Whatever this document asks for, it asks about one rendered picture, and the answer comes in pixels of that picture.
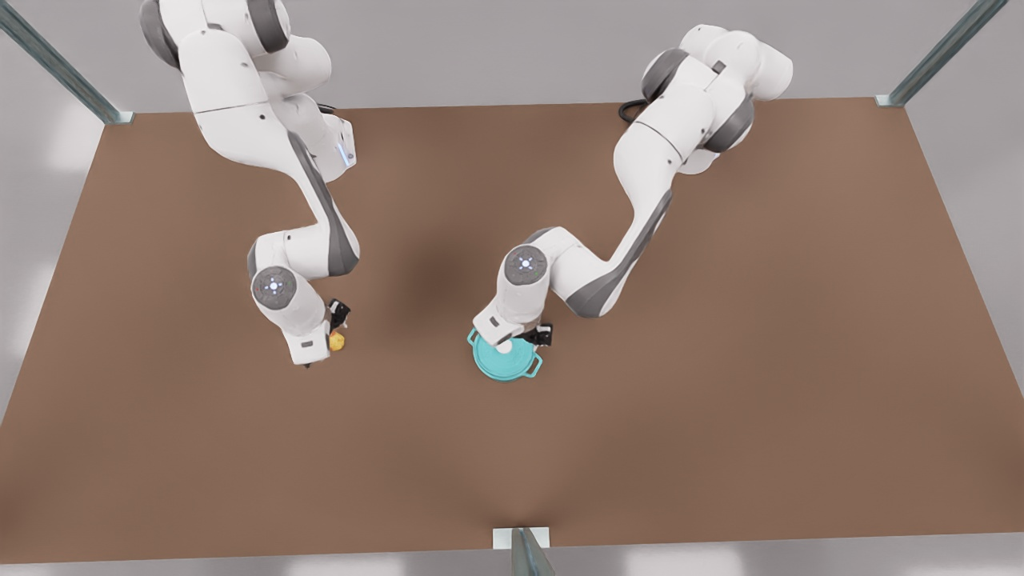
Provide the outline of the silver frame post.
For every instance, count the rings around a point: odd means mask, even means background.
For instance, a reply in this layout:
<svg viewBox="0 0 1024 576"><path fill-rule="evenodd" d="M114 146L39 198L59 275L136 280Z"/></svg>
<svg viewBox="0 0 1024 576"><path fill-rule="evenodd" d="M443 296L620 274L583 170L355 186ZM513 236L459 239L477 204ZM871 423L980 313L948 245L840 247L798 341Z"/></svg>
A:
<svg viewBox="0 0 1024 576"><path fill-rule="evenodd" d="M549 527L504 527L490 530L490 547L509 550L512 576L556 576L546 550L551 546Z"/></svg>
<svg viewBox="0 0 1024 576"><path fill-rule="evenodd" d="M129 125L134 113L119 110L106 96L100 94L86 78L67 61L41 34L14 9L8 0L0 0L0 30L12 39L22 50L58 81L62 87L84 105L103 124Z"/></svg>
<svg viewBox="0 0 1024 576"><path fill-rule="evenodd" d="M1009 3L1010 0L975 0L892 91L874 95L874 105L878 108L904 108Z"/></svg>

